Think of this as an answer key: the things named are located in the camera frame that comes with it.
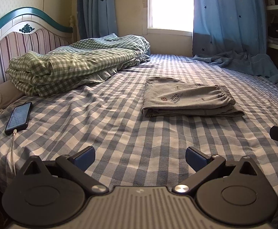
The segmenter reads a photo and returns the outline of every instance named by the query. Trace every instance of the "blue gingham bedsheet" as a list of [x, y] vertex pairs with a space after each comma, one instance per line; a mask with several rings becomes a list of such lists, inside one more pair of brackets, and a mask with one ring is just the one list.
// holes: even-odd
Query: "blue gingham bedsheet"
[[[237, 118], [141, 113], [145, 81], [164, 76], [186, 82], [226, 85], [246, 115]], [[185, 150], [194, 146], [227, 160], [251, 156], [278, 195], [278, 142], [269, 136], [278, 125], [278, 84], [221, 69], [187, 57], [152, 55], [151, 61], [119, 71], [104, 83], [50, 98], [23, 97], [0, 113], [0, 189], [13, 178], [12, 136], [4, 128], [13, 108], [34, 105], [27, 130], [17, 133], [14, 161], [20, 169], [31, 155], [54, 160], [92, 145], [96, 160], [86, 171], [112, 189], [115, 185], [166, 185], [172, 188], [194, 171]], [[278, 212], [272, 222], [278, 227]]]

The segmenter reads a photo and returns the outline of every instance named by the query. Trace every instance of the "charging cable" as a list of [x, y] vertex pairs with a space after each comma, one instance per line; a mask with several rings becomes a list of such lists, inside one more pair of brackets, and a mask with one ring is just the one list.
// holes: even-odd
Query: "charging cable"
[[14, 129], [14, 131], [13, 131], [13, 142], [12, 142], [12, 148], [11, 148], [11, 162], [12, 162], [14, 176], [16, 176], [16, 168], [15, 168], [14, 156], [13, 156], [14, 155], [14, 142], [15, 142], [16, 133], [17, 133], [17, 130]]

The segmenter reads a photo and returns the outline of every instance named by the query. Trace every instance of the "pillow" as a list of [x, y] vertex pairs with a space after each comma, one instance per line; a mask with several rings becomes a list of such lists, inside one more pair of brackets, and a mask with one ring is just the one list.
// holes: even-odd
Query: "pillow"
[[5, 109], [24, 95], [10, 80], [0, 84], [0, 109]]

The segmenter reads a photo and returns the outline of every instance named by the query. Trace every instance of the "blue gripper pad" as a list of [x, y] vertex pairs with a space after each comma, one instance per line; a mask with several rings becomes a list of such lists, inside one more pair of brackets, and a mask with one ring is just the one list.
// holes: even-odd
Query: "blue gripper pad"
[[92, 146], [85, 148], [69, 158], [69, 161], [76, 167], [85, 171], [96, 159], [96, 151]]
[[202, 152], [196, 150], [194, 147], [188, 147], [186, 150], [186, 162], [196, 172], [204, 168], [210, 163], [211, 158]]

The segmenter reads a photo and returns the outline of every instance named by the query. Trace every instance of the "ribbed plastic surface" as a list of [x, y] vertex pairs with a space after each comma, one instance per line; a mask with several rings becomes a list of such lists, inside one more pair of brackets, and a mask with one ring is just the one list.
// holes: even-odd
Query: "ribbed plastic surface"
[[[11, 225], [10, 229], [21, 229]], [[74, 220], [55, 229], [226, 229], [203, 216], [186, 196], [166, 187], [115, 187], [95, 196]], [[271, 229], [268, 224], [256, 229]]]

